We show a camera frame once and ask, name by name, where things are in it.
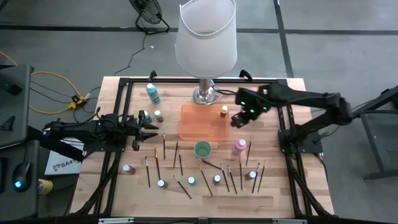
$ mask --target computer mouse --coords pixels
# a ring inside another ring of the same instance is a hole
[[[12,185],[18,192],[26,191],[32,183],[30,162],[21,162],[18,164],[12,173]]]

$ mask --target black fan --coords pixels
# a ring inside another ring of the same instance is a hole
[[[157,0],[129,0],[133,8],[138,12],[138,17],[136,19],[136,26],[141,31],[148,35],[158,34],[162,32],[169,32],[170,26],[162,18],[162,10],[160,8]],[[140,27],[138,25],[139,18],[145,19],[150,24],[158,24],[161,21],[166,24],[167,29],[161,31],[148,32],[148,28]]]

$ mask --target white lampshade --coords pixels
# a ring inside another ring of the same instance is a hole
[[[175,56],[190,75],[217,78],[236,63],[234,0],[191,0],[180,5]]]

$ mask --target lamp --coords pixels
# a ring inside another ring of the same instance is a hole
[[[236,63],[236,3],[234,0],[191,0],[180,5],[175,57],[180,66],[199,78],[196,103],[217,100],[212,78],[229,72]]]

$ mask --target wooden tabletop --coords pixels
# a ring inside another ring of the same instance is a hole
[[[116,92],[120,77],[104,77],[97,106],[101,107],[101,114],[112,113]],[[296,90],[305,90],[304,81],[301,78],[288,79],[288,84]],[[158,136],[140,143],[140,150],[133,151],[132,138],[128,138],[126,151],[122,153],[119,166],[118,181],[114,195],[112,216],[119,217],[219,217],[219,218],[292,218],[294,212],[290,196],[289,181],[285,157],[280,152],[277,139],[279,119],[276,109],[263,113],[255,122],[250,122],[241,129],[231,128],[229,141],[211,142],[213,152],[207,161],[226,167],[231,167],[232,175],[238,194],[236,195],[231,184],[231,177],[227,176],[230,192],[227,191],[225,181],[220,170],[201,163],[195,159],[193,146],[195,142],[182,141],[179,137],[180,108],[184,104],[193,104],[192,91],[196,84],[188,83],[159,83],[156,85],[161,103],[153,105],[146,93],[146,84],[134,84],[130,100],[129,114],[138,115],[139,110],[146,110],[152,114],[154,125],[159,127]],[[239,84],[240,87],[257,90],[258,84]],[[222,84],[222,89],[236,91],[238,85]],[[123,92],[119,114],[122,113],[126,89]],[[228,105],[229,117],[240,111],[240,106],[234,104],[234,96],[223,96],[218,105]],[[153,116],[155,110],[160,110],[164,117],[163,123],[158,123]],[[305,123],[312,118],[310,108],[293,106],[296,123]],[[166,159],[163,160],[163,133],[166,135]],[[241,157],[231,155],[234,142],[237,139],[251,141],[251,152],[248,166],[246,154]],[[178,141],[182,157],[183,176],[180,173],[178,156],[176,166],[173,169],[175,145]],[[161,178],[168,183],[167,189],[157,186],[158,176],[154,158],[154,148],[157,148]],[[151,188],[148,187],[145,157],[149,158],[149,172]],[[77,211],[89,199],[98,182],[103,163],[103,152],[95,152],[83,161],[78,179],[75,196],[73,198],[71,212]],[[318,201],[326,210],[333,213],[325,171],[321,162],[314,155],[303,154],[303,164],[307,184]],[[243,178],[243,190],[240,188],[239,160],[242,161],[243,175],[256,170],[257,163],[261,165],[266,161],[266,169],[262,180],[260,192],[256,190],[252,194],[253,180]],[[129,164],[136,168],[135,175],[128,175],[122,171],[122,166]],[[210,184],[211,196],[199,165]],[[211,183],[214,175],[220,175],[222,180],[217,186]],[[175,175],[188,193],[189,199],[181,187],[173,178]],[[189,186],[188,177],[196,179],[196,186]],[[300,208],[304,212],[302,192],[298,197]],[[103,206],[105,207],[108,188],[105,189]]]

